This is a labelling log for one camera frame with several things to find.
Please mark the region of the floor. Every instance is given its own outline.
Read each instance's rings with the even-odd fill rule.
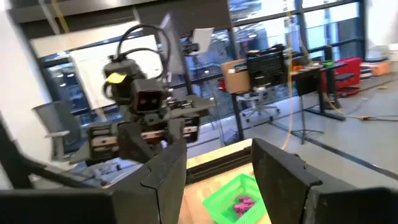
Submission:
[[[360,94],[340,99],[344,113],[353,115],[398,115],[398,76],[389,75],[374,77],[372,80],[361,82]],[[388,86],[387,90],[378,90],[378,85]],[[253,116],[250,123],[243,120],[244,136],[248,138],[262,138],[275,146],[281,147],[287,137],[285,128],[289,125],[289,100],[274,103],[281,113],[270,110],[274,122],[269,122],[269,116]],[[309,94],[303,97],[304,107],[317,104],[317,95]],[[301,129],[301,113],[299,97],[292,98],[294,109],[293,130]],[[310,134],[308,141],[301,145],[300,139],[290,137],[286,150],[300,155],[302,159],[316,168],[336,176],[357,187],[388,186],[398,188],[398,157],[394,130],[398,129],[398,122],[359,121],[348,118],[346,121],[335,121],[319,115],[305,112],[307,129],[323,131],[324,134]],[[201,127],[200,138],[188,145],[188,158],[204,154],[223,146],[222,138],[227,130],[236,131],[234,117],[222,119],[219,122]],[[119,161],[122,172],[112,172],[102,176],[108,182],[114,182],[126,172],[138,169],[139,164],[129,161]],[[38,183],[40,188],[48,188],[48,184]]]

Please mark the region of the wooden table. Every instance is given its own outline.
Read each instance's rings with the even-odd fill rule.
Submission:
[[[251,139],[247,139],[221,149],[196,156],[187,161],[187,168],[200,165],[204,162],[226,156],[233,152],[243,150],[251,145]],[[216,192],[221,186],[227,184],[238,174],[253,175],[252,164],[246,164],[236,169],[224,172],[220,175],[210,177],[206,180],[191,184],[185,187],[184,196],[181,204],[179,224],[207,224],[214,223],[209,216],[202,201]],[[257,223],[270,224],[268,214],[265,214]]]

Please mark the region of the green plastic bin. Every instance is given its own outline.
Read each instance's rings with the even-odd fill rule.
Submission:
[[[241,218],[238,218],[233,205],[240,203],[239,196],[250,196],[256,204]],[[239,174],[203,201],[213,221],[218,224],[252,224],[267,213],[259,187],[254,177]]]

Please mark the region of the black standing desk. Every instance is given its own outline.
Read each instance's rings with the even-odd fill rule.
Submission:
[[[334,114],[334,113],[328,113],[325,111],[327,107],[327,102],[325,102],[325,99],[323,98],[323,82],[322,82],[322,72],[326,72],[326,79],[327,79],[327,93],[332,94],[334,97],[334,104],[336,105],[337,108],[339,108],[340,104],[337,100],[337,94],[336,94],[336,81],[335,81],[335,74],[332,72],[335,68],[340,68],[342,66],[345,66],[345,63],[336,63],[333,66],[327,67],[327,68],[322,68],[318,74],[318,82],[317,82],[317,93],[318,93],[318,100],[319,100],[319,110],[314,109],[316,106],[312,106],[310,108],[305,109],[305,111],[308,111],[313,114],[318,114],[321,116],[325,116],[327,118],[332,118],[336,119],[338,121],[345,121],[346,118],[342,115]]]

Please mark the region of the gray chair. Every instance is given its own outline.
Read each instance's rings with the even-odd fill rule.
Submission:
[[[55,101],[33,108],[53,142],[52,160],[65,162],[87,141],[67,102]]]

